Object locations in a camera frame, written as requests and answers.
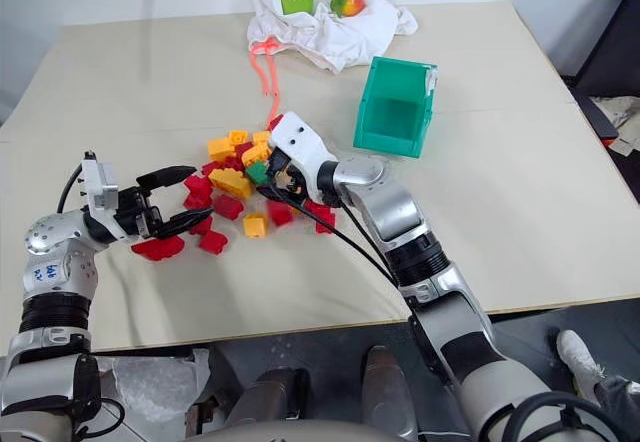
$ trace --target toy building block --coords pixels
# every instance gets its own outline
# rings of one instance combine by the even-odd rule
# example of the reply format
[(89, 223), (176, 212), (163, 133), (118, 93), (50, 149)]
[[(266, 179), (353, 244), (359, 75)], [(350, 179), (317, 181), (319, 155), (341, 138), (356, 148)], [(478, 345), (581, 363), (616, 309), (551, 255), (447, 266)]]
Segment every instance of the toy building block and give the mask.
[(200, 239), (198, 247), (205, 252), (218, 255), (222, 252), (224, 246), (227, 245), (227, 242), (229, 242), (229, 239), (227, 239), (223, 234), (210, 230), (204, 234), (202, 239)]
[[(318, 217), (320, 217), (322, 220), (324, 220), (326, 223), (328, 223), (331, 227), (336, 226), (336, 214), (332, 214), (331, 212), (327, 212), (323, 215), (320, 214), (316, 214)], [(331, 234), (332, 232), (327, 229), (324, 225), (316, 222), (316, 234)]]
[(216, 169), (209, 174), (213, 185), (240, 199), (248, 199), (251, 195), (251, 184), (242, 172), (233, 169)]
[(228, 138), (229, 143), (235, 147), (236, 145), (244, 144), (249, 140), (249, 132), (246, 130), (230, 130)]
[(233, 150), (233, 146), (227, 137), (210, 140), (207, 143), (207, 150), (211, 161), (222, 162), (225, 158), (235, 154), (235, 150)]
[(202, 166), (202, 173), (205, 176), (209, 177), (209, 174), (211, 173), (211, 171), (216, 169), (224, 169), (224, 164), (222, 162), (218, 162), (217, 160), (214, 160), (213, 162), (209, 162), (208, 164), (205, 164)]
[(211, 185), (211, 181), (207, 177), (190, 175), (184, 180), (184, 185), (187, 186), (189, 192), (201, 198), (209, 197), (211, 195), (211, 192), (213, 192), (213, 186)]
[(209, 216), (189, 229), (191, 235), (204, 235), (211, 230), (213, 217)]
[(254, 132), (252, 136), (252, 140), (253, 140), (253, 143), (256, 145), (262, 142), (266, 144), (267, 140), (269, 140), (270, 137), (271, 137), (271, 131), (265, 130), (263, 132)]
[(208, 195), (201, 196), (190, 192), (189, 195), (187, 195), (187, 198), (184, 199), (182, 205), (188, 210), (207, 209), (211, 207), (211, 197)]
[(147, 260), (168, 259), (184, 249), (184, 240), (177, 235), (168, 239), (151, 239), (131, 246), (131, 250)]
[(283, 115), (280, 114), (278, 115), (275, 119), (272, 119), (271, 122), (269, 122), (269, 126), (267, 127), (268, 131), (273, 131), (273, 129), (276, 128), (276, 125), (278, 125), (278, 123), (280, 123), (280, 120), (282, 120)]
[(289, 205), (284, 202), (267, 200), (267, 213), (273, 223), (276, 224), (276, 227), (280, 227), (293, 221), (293, 214), (289, 209)]
[(313, 200), (311, 199), (307, 199), (304, 201), (304, 208), (307, 209), (309, 212), (314, 213), (315, 215), (322, 217), (326, 214), (330, 214), (331, 213), (331, 207), (329, 207), (328, 205), (320, 205), (320, 204), (316, 204)]
[(259, 160), (266, 162), (269, 159), (269, 155), (271, 155), (269, 146), (266, 142), (261, 142), (242, 154), (242, 163), (245, 167), (249, 167)]
[(261, 160), (247, 167), (245, 172), (247, 173), (247, 177), (253, 182), (253, 185), (266, 185), (269, 182), (267, 166)]
[(265, 237), (268, 223), (267, 216), (264, 214), (249, 214), (242, 219), (244, 233), (251, 238)]
[(236, 220), (243, 210), (242, 202), (225, 194), (219, 195), (213, 201), (213, 211), (229, 220)]
[(242, 160), (242, 154), (244, 154), (251, 147), (253, 147), (253, 142), (245, 142), (244, 144), (236, 145), (234, 148), (236, 151), (236, 157)]
[(224, 159), (224, 166), (227, 169), (237, 170), (238, 172), (244, 172), (244, 164), (238, 157), (227, 157)]

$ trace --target plastic bag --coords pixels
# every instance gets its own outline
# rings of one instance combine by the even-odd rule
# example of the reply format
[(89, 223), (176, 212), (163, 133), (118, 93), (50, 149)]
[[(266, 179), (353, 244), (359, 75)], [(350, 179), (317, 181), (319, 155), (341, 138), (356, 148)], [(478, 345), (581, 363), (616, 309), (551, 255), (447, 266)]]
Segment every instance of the plastic bag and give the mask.
[(193, 361), (173, 357), (113, 359), (113, 375), (122, 402), (151, 422), (165, 422), (184, 414), (211, 374), (209, 351), (194, 349), (193, 356)]
[(370, 64), (374, 56), (384, 54), (395, 34), (413, 34), (418, 28), (408, 9), (387, 0), (365, 0), (362, 12), (342, 18), (331, 13), (331, 0), (314, 0), (313, 15), (284, 15), (280, 0), (253, 1), (256, 15), (247, 29), (249, 48), (275, 36), (279, 50), (298, 50), (336, 74), (345, 67)]

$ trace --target yellow toy block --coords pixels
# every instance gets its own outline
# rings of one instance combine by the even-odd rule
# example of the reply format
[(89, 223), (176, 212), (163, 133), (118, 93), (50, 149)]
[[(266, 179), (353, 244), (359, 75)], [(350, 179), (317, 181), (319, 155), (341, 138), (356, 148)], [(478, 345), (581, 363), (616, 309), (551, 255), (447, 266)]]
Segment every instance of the yellow toy block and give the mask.
[(245, 167), (249, 167), (259, 160), (266, 162), (269, 159), (269, 155), (271, 155), (269, 146), (266, 142), (261, 142), (242, 154), (242, 163)]
[(209, 174), (209, 180), (220, 190), (229, 192), (239, 199), (248, 199), (251, 196), (251, 183), (234, 169), (215, 169)]
[(267, 235), (267, 216), (264, 214), (249, 214), (242, 219), (244, 235), (251, 238), (260, 238)]
[(211, 161), (223, 162), (229, 156), (235, 155), (235, 150), (228, 137), (214, 139), (207, 142), (207, 150)]
[(264, 132), (254, 132), (253, 143), (257, 145), (264, 142), (266, 144), (269, 137), (271, 137), (271, 132), (268, 130), (265, 130)]
[(249, 140), (249, 132), (246, 130), (230, 130), (228, 138), (229, 143), (235, 147), (236, 145), (244, 144)]

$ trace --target beige table surface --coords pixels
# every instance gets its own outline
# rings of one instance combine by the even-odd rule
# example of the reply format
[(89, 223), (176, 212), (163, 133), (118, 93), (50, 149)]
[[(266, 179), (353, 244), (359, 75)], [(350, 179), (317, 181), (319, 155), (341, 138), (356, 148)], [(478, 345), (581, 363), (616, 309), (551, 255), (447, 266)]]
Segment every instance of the beige table surface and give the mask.
[[(640, 293), (640, 211), (509, 2), (415, 6), (419, 31), (387, 55), (436, 63), (435, 115), (419, 160), (393, 158), (447, 254), (491, 312)], [(249, 66), (248, 15), (67, 27), (0, 129), (0, 350), (21, 311), (24, 232), (55, 210), (82, 151), (121, 186), (201, 165), (206, 141), (259, 130), (269, 111)], [(334, 76), (276, 57), (282, 109), (349, 153), (367, 67)], [(165, 216), (182, 187), (158, 190)], [(255, 198), (251, 206), (262, 207)], [(73, 193), (67, 208), (77, 207)], [(345, 217), (338, 224), (354, 235)], [(402, 299), (336, 237), (300, 221), (264, 240), (216, 218), (229, 250), (151, 263), (97, 256), (95, 349), (157, 346), (400, 320)]]

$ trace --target person's foot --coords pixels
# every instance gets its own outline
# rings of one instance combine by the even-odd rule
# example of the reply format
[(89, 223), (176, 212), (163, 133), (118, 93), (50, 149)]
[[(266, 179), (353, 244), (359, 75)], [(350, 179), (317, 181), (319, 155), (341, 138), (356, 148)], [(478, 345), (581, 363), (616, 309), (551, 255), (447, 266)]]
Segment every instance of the person's foot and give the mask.
[(593, 387), (604, 379), (604, 369), (593, 360), (584, 341), (573, 330), (563, 330), (556, 338), (556, 347), (560, 360), (573, 373), (578, 395), (597, 404)]

